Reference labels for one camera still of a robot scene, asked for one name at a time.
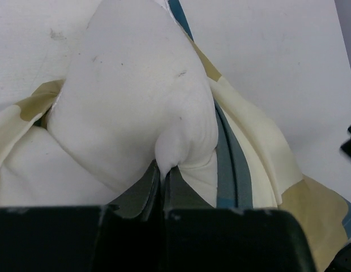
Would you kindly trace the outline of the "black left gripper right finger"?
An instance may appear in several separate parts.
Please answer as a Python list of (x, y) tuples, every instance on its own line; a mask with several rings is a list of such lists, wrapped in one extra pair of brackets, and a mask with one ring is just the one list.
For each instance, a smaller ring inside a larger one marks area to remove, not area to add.
[(164, 211), (174, 209), (212, 209), (183, 179), (178, 167), (172, 168), (164, 180)]

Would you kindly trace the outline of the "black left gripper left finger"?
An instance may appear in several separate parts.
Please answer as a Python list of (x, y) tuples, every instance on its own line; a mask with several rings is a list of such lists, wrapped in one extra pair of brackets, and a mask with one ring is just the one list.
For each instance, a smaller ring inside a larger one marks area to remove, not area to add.
[(148, 221), (155, 207), (159, 187), (159, 169), (153, 161), (145, 174), (108, 206), (122, 219)]

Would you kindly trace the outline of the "checked blue tan pillowcase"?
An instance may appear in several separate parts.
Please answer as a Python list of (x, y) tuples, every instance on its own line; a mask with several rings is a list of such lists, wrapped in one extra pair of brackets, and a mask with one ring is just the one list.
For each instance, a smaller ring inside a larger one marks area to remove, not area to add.
[[(174, 18), (169, 5), (155, 2)], [(185, 34), (203, 64), (215, 105), (217, 202), (213, 208), (288, 211), (314, 249), (351, 239), (351, 203), (301, 172), (275, 123), (245, 100)]]

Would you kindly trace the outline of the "white pillow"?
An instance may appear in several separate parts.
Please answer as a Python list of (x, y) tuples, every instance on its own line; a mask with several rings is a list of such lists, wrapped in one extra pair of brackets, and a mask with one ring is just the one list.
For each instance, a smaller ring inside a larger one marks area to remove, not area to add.
[(217, 142), (184, 30), (155, 1), (102, 1), (65, 79), (0, 111), (0, 207), (106, 204), (152, 162), (215, 207)]

